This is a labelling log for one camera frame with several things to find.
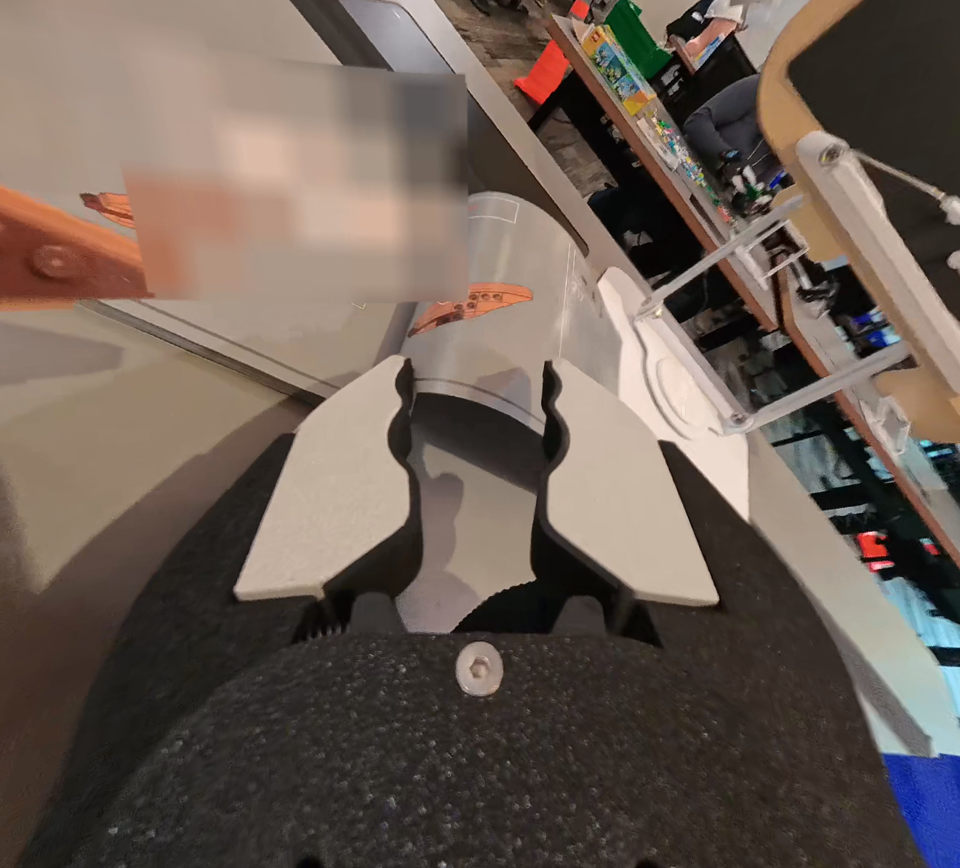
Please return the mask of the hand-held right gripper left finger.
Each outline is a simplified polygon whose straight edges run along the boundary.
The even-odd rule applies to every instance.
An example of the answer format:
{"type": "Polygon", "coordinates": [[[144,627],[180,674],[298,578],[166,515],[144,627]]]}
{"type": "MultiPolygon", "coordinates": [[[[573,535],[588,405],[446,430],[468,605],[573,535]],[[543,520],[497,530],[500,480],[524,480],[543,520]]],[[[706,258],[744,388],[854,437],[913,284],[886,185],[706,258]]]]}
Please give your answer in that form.
{"type": "Polygon", "coordinates": [[[296,430],[233,594],[397,599],[423,564],[420,484],[410,465],[414,370],[391,355],[296,430]]]}

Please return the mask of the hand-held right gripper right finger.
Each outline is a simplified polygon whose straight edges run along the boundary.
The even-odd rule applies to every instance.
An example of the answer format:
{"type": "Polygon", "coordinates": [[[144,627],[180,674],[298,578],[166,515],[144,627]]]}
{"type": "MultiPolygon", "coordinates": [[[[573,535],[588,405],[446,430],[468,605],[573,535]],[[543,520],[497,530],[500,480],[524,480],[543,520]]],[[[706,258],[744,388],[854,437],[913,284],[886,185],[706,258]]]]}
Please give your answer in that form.
{"type": "Polygon", "coordinates": [[[536,578],[564,594],[717,605],[718,589],[646,422],[564,358],[544,362],[541,407],[536,578]]]}

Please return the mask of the grey instruction booklet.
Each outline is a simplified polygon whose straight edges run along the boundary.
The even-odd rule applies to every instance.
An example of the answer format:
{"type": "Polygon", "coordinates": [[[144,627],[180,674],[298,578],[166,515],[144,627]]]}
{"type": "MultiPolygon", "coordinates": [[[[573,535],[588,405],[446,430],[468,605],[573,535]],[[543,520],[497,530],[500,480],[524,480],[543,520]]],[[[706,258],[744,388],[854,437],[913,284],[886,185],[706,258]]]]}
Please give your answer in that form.
{"type": "Polygon", "coordinates": [[[530,425],[544,358],[616,377],[581,244],[476,174],[461,76],[156,38],[76,86],[147,267],[124,321],[316,397],[404,354],[530,425]]]}

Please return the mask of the brown brick assembly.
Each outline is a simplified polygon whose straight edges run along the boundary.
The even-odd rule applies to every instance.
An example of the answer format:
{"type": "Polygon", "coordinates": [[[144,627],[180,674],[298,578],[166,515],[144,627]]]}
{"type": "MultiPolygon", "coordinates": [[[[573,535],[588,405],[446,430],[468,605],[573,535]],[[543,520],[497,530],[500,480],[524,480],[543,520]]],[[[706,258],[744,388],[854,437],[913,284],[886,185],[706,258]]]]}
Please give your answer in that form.
{"type": "Polygon", "coordinates": [[[1,310],[153,298],[138,244],[108,227],[1,188],[1,310]]]}

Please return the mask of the blue plastic bin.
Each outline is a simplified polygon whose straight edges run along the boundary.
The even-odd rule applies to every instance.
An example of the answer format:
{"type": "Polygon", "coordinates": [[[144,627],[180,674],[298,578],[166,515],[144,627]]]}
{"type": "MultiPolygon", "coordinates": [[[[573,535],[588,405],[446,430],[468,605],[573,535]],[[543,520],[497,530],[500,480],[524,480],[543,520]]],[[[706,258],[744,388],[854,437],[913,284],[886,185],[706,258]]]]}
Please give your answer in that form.
{"type": "Polygon", "coordinates": [[[958,866],[958,755],[883,758],[920,854],[930,866],[958,866]]]}

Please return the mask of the long wood-edged table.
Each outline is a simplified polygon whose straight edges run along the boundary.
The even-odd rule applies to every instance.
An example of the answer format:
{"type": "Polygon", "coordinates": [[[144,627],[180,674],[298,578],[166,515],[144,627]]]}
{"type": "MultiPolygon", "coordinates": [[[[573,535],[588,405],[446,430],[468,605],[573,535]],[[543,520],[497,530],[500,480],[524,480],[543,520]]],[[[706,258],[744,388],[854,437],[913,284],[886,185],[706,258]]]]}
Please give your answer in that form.
{"type": "MultiPolygon", "coordinates": [[[[577,20],[553,16],[547,21],[547,30],[570,61],[580,84],[590,91],[601,115],[613,124],[620,138],[630,145],[636,161],[660,185],[703,251],[711,254],[743,231],[743,227],[736,228],[733,223],[724,221],[704,187],[688,177],[681,163],[674,161],[674,154],[667,153],[670,141],[663,138],[666,110],[657,101],[648,101],[633,117],[617,100],[604,76],[583,50],[578,36],[587,33],[588,27],[577,20]]],[[[858,362],[833,322],[798,297],[793,267],[773,271],[768,251],[760,243],[751,248],[734,250],[720,260],[718,268],[761,327],[766,331],[783,331],[818,377],[840,374],[858,362]]],[[[880,401],[877,378],[857,381],[834,394],[834,404],[890,472],[897,490],[921,517],[931,537],[958,561],[958,504],[946,487],[940,487],[941,478],[916,440],[906,440],[903,454],[894,454],[884,434],[874,430],[867,412],[880,401]]]]}

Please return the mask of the printed toy box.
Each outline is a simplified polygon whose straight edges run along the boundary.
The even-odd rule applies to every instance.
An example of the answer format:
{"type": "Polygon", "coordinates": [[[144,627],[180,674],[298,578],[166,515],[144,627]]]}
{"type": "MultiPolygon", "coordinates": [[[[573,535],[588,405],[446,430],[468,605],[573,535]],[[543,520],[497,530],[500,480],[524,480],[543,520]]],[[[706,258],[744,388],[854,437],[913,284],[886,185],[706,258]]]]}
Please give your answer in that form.
{"type": "Polygon", "coordinates": [[[631,117],[638,117],[654,101],[656,93],[650,81],[633,64],[608,27],[587,26],[581,37],[581,50],[631,117]]]}

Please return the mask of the orange plastic object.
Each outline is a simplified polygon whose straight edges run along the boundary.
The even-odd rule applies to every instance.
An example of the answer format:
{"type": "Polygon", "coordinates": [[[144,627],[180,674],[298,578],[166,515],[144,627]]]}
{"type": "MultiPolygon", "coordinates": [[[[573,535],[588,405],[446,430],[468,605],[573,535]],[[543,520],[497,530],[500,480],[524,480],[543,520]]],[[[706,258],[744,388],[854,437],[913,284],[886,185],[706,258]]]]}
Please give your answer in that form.
{"type": "Polygon", "coordinates": [[[543,107],[558,88],[570,68],[563,48],[550,40],[526,76],[513,80],[513,86],[534,105],[543,107]]]}

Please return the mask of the grey rounded flat pad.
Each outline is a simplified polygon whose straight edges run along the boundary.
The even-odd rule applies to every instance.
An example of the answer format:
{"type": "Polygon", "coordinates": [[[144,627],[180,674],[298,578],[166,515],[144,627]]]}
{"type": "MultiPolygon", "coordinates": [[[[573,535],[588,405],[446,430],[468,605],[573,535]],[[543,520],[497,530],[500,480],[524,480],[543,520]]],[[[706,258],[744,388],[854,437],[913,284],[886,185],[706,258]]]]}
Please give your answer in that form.
{"type": "Polygon", "coordinates": [[[453,74],[411,14],[386,0],[338,0],[394,71],[453,74]]]}

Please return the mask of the green plastic bin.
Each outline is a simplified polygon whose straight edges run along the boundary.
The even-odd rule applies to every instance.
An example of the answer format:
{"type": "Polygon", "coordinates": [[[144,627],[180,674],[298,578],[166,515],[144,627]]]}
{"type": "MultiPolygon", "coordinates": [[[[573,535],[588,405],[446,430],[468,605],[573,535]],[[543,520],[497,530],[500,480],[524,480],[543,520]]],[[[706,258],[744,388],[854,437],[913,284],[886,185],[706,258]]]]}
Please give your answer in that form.
{"type": "Polygon", "coordinates": [[[604,20],[604,27],[611,31],[644,80],[651,81],[668,64],[671,53],[648,33],[641,21],[641,8],[631,0],[617,0],[604,20]]]}

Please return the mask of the wood-edged black board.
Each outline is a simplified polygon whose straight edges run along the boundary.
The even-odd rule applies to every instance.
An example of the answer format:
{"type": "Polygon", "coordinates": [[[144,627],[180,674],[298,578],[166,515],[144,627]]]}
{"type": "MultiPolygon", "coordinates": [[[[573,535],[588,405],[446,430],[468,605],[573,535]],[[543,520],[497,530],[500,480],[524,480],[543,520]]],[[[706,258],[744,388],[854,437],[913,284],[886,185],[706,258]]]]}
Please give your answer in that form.
{"type": "MultiPolygon", "coordinates": [[[[890,223],[958,318],[958,215],[943,210],[958,197],[958,0],[808,0],[761,68],[758,120],[811,211],[814,228],[801,233],[813,248],[850,263],[804,194],[806,178],[796,178],[796,143],[821,130],[856,153],[890,223]]],[[[876,280],[850,267],[887,317],[876,280]]],[[[913,362],[880,374],[881,394],[898,402],[913,435],[957,442],[958,395],[898,337],[913,362]]]]}

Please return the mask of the white metal bracket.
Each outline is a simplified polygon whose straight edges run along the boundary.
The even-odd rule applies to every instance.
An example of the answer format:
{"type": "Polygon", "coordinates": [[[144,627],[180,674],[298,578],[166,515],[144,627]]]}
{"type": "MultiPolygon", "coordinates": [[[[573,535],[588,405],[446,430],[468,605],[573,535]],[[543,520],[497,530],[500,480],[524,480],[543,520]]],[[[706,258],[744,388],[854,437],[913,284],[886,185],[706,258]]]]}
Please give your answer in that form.
{"type": "Polygon", "coordinates": [[[958,394],[958,320],[898,235],[881,194],[848,144],[813,130],[796,143],[803,188],[851,264],[878,284],[877,303],[898,334],[958,394]]]}

